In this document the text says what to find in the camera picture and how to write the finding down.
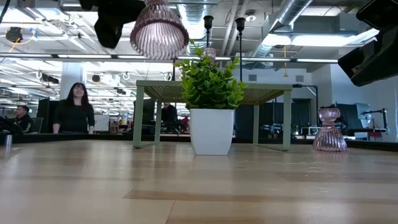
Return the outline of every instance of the person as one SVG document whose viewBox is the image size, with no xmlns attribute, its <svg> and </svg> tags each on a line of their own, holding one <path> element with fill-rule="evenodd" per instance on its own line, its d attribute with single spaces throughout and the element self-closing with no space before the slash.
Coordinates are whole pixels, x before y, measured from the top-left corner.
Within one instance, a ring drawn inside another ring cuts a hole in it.
<svg viewBox="0 0 398 224">
<path fill-rule="evenodd" d="M 68 98 L 62 100 L 55 110 L 53 133 L 87 133 L 94 131 L 94 109 L 88 102 L 84 84 L 75 83 L 70 88 Z"/>
<path fill-rule="evenodd" d="M 29 108 L 26 105 L 18 105 L 15 110 L 16 117 L 11 119 L 10 121 L 16 125 L 18 125 L 23 133 L 31 133 L 33 127 L 33 120 L 30 118 Z"/>
<path fill-rule="evenodd" d="M 162 121 L 165 123 L 176 122 L 177 109 L 170 103 L 164 103 L 162 108 Z"/>
</svg>

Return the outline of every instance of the man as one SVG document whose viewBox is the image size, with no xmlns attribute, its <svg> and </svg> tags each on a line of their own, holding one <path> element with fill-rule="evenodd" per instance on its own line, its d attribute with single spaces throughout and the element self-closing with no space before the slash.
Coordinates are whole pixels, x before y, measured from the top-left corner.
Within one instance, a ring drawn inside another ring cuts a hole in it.
<svg viewBox="0 0 398 224">
<path fill-rule="evenodd" d="M 17 106 L 15 110 L 16 118 L 11 119 L 11 122 L 22 128 L 23 133 L 31 133 L 33 127 L 33 120 L 30 118 L 29 108 L 25 105 Z"/>
<path fill-rule="evenodd" d="M 164 103 L 162 108 L 162 121 L 172 123 L 177 121 L 177 109 L 170 103 Z"/>
</svg>

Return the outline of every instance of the black shirt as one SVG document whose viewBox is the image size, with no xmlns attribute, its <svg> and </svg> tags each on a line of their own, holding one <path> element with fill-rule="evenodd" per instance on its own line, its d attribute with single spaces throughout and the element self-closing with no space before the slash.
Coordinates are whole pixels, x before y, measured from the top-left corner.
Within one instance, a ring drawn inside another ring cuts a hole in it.
<svg viewBox="0 0 398 224">
<path fill-rule="evenodd" d="M 65 100 L 55 110 L 54 124 L 60 125 L 59 132 L 87 133 L 87 126 L 94 126 L 94 109 L 91 105 L 69 105 Z"/>
<path fill-rule="evenodd" d="M 177 120 L 177 109 L 174 106 L 169 105 L 167 108 L 162 108 L 162 121 L 163 122 L 174 122 Z"/>
<path fill-rule="evenodd" d="M 13 119 L 11 119 L 11 122 L 13 122 L 14 124 L 21 127 L 23 133 L 31 133 L 32 132 L 33 120 L 32 120 L 32 118 L 30 118 L 29 114 L 25 114 L 21 118 L 18 118 L 18 117 L 13 118 Z"/>
</svg>

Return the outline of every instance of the potted plant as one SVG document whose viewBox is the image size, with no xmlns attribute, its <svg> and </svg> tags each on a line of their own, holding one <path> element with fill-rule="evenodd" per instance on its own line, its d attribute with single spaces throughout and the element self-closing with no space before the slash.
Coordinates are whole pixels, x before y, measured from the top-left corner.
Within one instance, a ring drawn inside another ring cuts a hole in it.
<svg viewBox="0 0 398 224">
<path fill-rule="evenodd" d="M 181 69 L 182 96 L 190 110 L 191 143 L 196 155 L 227 155 L 231 147 L 234 109 L 246 85 L 233 78 L 239 59 L 223 70 L 215 63 L 215 49 L 200 49 L 193 40 L 196 60 L 175 63 Z"/>
</svg>

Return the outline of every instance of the ribbed glass shade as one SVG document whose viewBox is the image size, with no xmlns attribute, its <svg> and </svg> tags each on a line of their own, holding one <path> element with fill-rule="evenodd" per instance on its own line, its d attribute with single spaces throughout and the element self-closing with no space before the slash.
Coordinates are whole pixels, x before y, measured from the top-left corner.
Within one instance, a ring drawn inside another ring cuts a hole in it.
<svg viewBox="0 0 398 224">
<path fill-rule="evenodd" d="M 145 0 L 145 4 L 131 31 L 131 45 L 150 59 L 175 58 L 187 48 L 188 31 L 167 0 Z"/>
<path fill-rule="evenodd" d="M 340 117 L 337 108 L 325 108 L 318 110 L 322 127 L 319 129 L 313 141 L 313 149 L 328 152 L 347 151 L 347 143 L 341 131 L 335 127 L 335 120 Z"/>
<path fill-rule="evenodd" d="M 217 54 L 217 50 L 216 49 L 212 49 L 210 47 L 206 47 L 205 49 L 203 49 L 203 53 L 204 56 L 209 57 L 213 60 L 213 62 L 216 60 L 216 54 Z"/>
</svg>

